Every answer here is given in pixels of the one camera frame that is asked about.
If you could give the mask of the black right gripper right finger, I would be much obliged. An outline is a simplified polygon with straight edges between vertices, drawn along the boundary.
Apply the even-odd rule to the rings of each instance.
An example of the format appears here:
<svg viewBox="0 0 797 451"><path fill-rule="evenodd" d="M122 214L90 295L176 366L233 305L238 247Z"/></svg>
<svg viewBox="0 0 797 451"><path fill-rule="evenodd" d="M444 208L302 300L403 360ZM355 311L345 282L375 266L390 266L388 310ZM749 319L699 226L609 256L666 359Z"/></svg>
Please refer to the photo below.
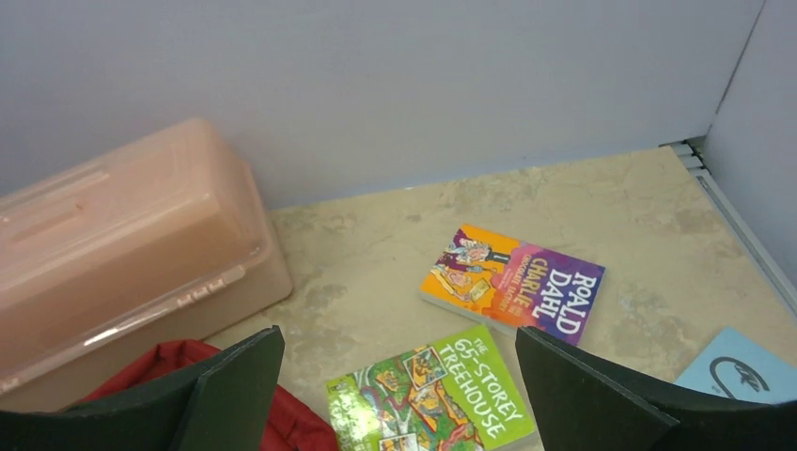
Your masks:
<svg viewBox="0 0 797 451"><path fill-rule="evenodd" d="M547 450L793 450L796 403L701 393L533 327L515 349Z"/></svg>

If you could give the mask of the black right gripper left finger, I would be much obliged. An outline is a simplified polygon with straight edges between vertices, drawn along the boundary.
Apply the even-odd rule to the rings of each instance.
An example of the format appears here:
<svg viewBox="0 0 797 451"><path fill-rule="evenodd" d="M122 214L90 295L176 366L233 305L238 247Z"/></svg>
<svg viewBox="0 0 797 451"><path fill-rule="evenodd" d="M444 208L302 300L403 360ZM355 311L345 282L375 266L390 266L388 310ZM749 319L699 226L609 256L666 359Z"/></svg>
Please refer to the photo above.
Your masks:
<svg viewBox="0 0 797 451"><path fill-rule="evenodd" d="M1 413L4 450L256 450L285 342L276 326L61 412Z"/></svg>

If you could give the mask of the red backpack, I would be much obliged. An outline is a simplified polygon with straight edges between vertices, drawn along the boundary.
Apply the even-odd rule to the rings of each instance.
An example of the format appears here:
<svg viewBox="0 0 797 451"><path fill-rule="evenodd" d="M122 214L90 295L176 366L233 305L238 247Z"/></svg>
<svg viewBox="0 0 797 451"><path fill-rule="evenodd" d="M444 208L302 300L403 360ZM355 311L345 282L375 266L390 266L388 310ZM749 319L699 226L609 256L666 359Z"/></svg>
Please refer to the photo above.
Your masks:
<svg viewBox="0 0 797 451"><path fill-rule="evenodd" d="M159 343L83 397L83 402L121 392L217 354L207 343L188 339ZM301 400L278 385L259 445L261 450L337 450L331 426Z"/></svg>

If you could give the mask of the green Treehouse paperback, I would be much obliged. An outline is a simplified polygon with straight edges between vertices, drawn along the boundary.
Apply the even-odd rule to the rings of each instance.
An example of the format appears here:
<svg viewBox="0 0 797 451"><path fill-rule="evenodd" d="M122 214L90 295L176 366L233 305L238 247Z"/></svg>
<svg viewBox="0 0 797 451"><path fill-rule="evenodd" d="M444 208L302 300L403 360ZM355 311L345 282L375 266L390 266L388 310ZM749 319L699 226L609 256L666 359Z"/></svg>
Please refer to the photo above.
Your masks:
<svg viewBox="0 0 797 451"><path fill-rule="evenodd" d="M478 325L329 381L342 450L496 450L536 427Z"/></svg>

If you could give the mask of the Roald Dahl Charlie paperback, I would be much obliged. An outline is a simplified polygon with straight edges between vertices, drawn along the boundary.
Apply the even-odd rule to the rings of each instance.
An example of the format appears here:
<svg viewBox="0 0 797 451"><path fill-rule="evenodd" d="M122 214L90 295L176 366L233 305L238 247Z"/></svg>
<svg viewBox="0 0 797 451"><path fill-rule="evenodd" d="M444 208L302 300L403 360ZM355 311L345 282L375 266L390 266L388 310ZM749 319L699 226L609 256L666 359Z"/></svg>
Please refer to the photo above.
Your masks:
<svg viewBox="0 0 797 451"><path fill-rule="evenodd" d="M536 327L581 341L605 268L463 224L427 272L421 297L506 334Z"/></svg>

